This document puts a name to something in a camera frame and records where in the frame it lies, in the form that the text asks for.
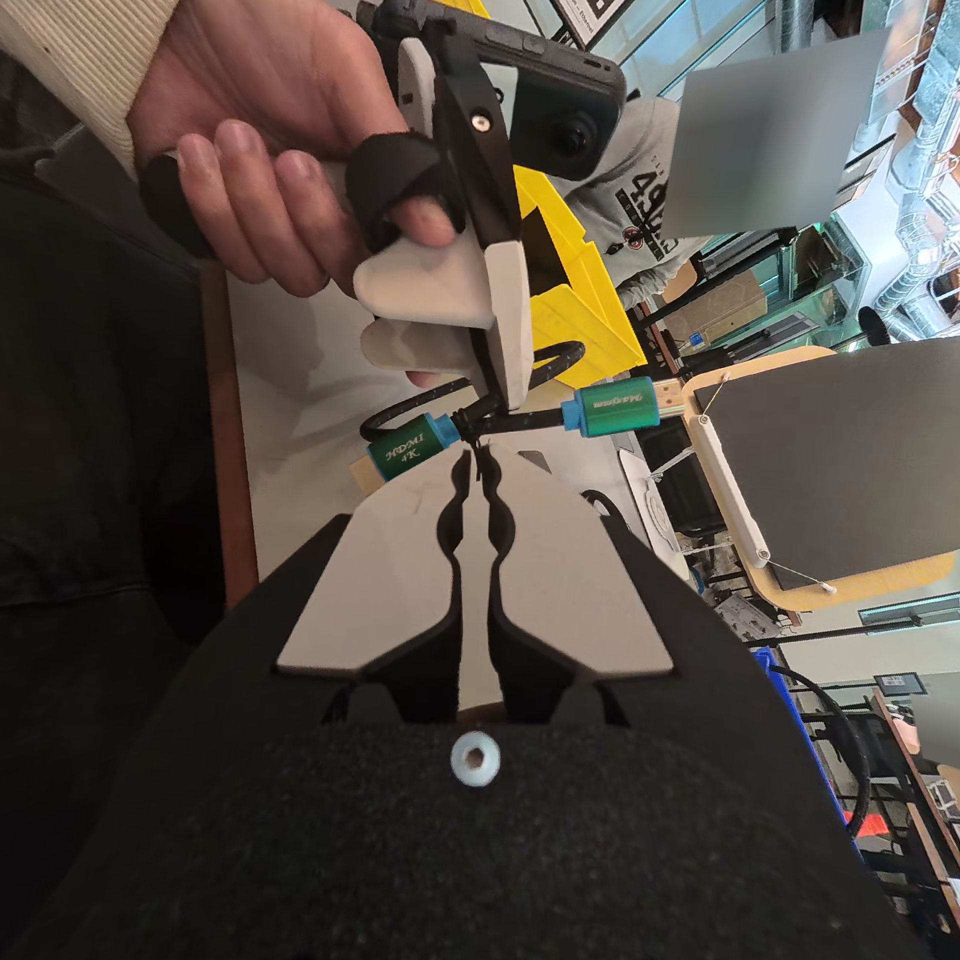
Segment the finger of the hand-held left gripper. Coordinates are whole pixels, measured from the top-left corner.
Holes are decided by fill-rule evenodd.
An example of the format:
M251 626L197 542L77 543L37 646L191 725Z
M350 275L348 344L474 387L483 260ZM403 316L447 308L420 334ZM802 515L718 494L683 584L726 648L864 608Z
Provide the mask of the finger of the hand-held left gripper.
M445 248L401 238L361 264L353 283L358 302L374 319L486 330L488 384L499 389L510 411L526 402L534 346L521 242L483 250L474 238L458 238Z
M381 370L407 374L470 376L479 371L476 347L482 328L376 318L361 334L361 352Z

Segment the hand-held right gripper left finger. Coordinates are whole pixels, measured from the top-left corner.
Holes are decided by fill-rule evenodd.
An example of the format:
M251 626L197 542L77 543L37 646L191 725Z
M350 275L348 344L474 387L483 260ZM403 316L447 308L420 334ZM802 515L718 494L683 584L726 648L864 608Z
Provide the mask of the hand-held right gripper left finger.
M471 450L445 450L354 511L275 666L384 686L401 717L458 712L463 646L463 505Z

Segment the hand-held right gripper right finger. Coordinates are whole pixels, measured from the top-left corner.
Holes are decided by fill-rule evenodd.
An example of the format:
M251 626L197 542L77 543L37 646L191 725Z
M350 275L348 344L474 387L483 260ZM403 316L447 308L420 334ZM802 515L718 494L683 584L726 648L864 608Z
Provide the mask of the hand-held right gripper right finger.
M487 638L508 719L547 724L565 695L669 676L674 661L605 516L501 443L482 448L490 570Z

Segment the yellow storage bin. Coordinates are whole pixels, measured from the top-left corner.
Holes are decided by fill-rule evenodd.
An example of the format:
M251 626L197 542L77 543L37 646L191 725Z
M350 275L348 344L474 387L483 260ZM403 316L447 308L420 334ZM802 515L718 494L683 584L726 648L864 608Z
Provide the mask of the yellow storage bin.
M646 357L601 254L548 177L513 167L531 292L534 347L581 342L558 379L585 388L643 367Z

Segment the black braided cable green plugs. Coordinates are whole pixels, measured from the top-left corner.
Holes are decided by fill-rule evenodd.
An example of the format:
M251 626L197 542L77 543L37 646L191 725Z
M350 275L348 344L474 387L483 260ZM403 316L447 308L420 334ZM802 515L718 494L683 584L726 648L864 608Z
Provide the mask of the black braided cable green plugs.
M449 379L369 415L359 426L363 454L348 472L364 497L443 452L468 445L481 475L482 442L505 434L561 428L594 439L659 426L683 413L683 384L627 375L573 391L558 406L509 412L498 387L489 384L489 360L467 345L427 353L442 360Z

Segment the black braided cable blue plugs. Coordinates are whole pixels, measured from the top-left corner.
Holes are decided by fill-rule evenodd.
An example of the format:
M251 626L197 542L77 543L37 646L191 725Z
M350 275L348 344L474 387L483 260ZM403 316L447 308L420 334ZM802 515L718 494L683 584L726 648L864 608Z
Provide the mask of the black braided cable blue plugs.
M856 842L861 829L866 823L872 802L872 779L869 759L858 733L841 705L821 686L786 666L777 664L774 669L785 678L795 681L807 691L812 692L825 707L825 713L817 713L813 716L813 719L805 719L804 714L800 713L800 718L804 725L810 722L820 722L830 728L835 727L840 731L840 745L836 747L836 750L841 760L846 763L846 766L853 774L857 784L854 807L849 813L847 819L848 825L846 826L846 833L850 841Z

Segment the person's left forearm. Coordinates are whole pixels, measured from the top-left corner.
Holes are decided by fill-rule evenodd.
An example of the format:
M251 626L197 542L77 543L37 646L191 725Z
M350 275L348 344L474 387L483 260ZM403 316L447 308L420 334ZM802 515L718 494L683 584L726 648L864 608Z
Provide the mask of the person's left forearm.
M3 1L2 51L135 174L127 124L177 1Z

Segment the person's left hand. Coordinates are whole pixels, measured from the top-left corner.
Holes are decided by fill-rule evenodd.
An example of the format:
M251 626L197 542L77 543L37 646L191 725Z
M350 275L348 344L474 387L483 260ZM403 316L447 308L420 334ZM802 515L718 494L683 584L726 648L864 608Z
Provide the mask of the person's left hand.
M355 296L370 253L323 164L409 126L354 21L326 2L178 2L126 123L139 163L176 152L193 218L240 281Z

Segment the wooden board with dark panel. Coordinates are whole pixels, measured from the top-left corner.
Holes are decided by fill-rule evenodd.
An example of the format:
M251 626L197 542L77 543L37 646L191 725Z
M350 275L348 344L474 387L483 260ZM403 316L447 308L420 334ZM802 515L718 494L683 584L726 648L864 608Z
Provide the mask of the wooden board with dark panel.
M757 594L807 614L951 573L958 351L958 338L850 353L804 346L684 385L683 421L712 419L771 551L763 569L741 560Z

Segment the cardboard box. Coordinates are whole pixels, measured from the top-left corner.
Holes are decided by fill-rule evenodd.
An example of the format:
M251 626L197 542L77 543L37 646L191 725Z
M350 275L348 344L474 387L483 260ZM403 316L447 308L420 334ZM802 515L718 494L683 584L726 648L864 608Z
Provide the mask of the cardboard box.
M663 324L676 343L696 347L712 345L766 312L767 295L749 268L679 307Z

